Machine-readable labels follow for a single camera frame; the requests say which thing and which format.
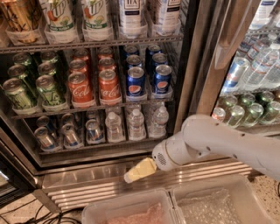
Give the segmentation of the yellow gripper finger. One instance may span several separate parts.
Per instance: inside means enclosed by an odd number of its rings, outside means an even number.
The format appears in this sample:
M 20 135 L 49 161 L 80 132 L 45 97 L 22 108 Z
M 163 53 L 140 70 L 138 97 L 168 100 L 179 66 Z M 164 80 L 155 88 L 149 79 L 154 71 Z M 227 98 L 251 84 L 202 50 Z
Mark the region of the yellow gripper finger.
M 124 180 L 126 183 L 132 183 L 139 179 L 148 177 L 154 174 L 157 170 L 157 165 L 155 161 L 147 157 L 137 163 L 134 167 L 132 167 L 129 171 L 124 174 Z

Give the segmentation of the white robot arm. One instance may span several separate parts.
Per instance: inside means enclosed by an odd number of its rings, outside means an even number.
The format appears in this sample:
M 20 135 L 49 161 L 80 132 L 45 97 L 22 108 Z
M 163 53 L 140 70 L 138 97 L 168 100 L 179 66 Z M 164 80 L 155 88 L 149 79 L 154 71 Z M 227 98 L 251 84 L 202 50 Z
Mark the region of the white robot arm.
M 280 180 L 280 140 L 228 127 L 208 115 L 191 115 L 181 131 L 157 144 L 152 156 L 124 174 L 132 183 L 156 170 L 170 171 L 198 161 L 209 154 L 235 158 L 254 170 Z

